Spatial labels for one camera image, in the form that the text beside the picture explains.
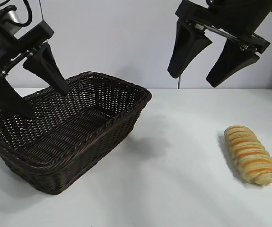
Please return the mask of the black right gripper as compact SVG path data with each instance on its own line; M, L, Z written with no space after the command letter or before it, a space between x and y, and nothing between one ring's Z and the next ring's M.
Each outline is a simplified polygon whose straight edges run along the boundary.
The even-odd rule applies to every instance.
M267 40L255 34L255 31L270 13L271 0L213 0L208 1L208 5L205 8L183 0L176 10L175 14L180 19L176 23L175 45L167 69L173 78L180 77L190 62L212 44L203 30L185 21L222 29L240 42L255 47L259 53L263 53L270 45ZM255 52L241 49L237 43L227 40L206 80L212 87L217 87L234 73L255 64L259 59Z

